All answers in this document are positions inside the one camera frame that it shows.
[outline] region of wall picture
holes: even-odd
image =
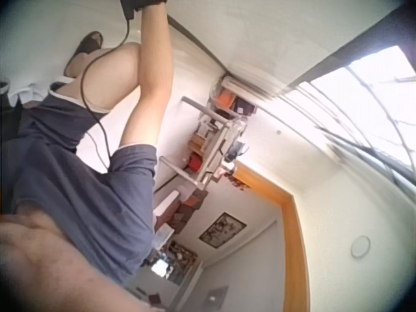
[[[227,213],[221,214],[216,221],[200,236],[200,240],[209,246],[219,248],[237,235],[246,224]]]

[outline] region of round light switch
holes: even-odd
[[[351,255],[355,259],[362,259],[370,251],[370,239],[367,236],[358,237],[351,246]]]

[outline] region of wooden door frame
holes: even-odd
[[[309,312],[309,274],[302,228],[294,197],[283,188],[237,161],[233,177],[281,208],[285,234],[285,312]]]

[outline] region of skin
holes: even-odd
[[[80,75],[102,50],[74,59],[74,82],[58,93],[81,99]],[[172,91],[173,60],[165,4],[142,11],[142,45],[125,44],[88,71],[85,94],[91,107],[111,110],[138,85],[140,100],[121,146],[156,146]],[[20,300],[35,311],[149,311],[145,304],[92,267],[56,223],[27,202],[0,219],[1,272]]]

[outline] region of black glove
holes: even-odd
[[[135,10],[139,11],[149,5],[158,5],[166,2],[167,0],[121,0],[124,16],[127,21],[135,17]]]

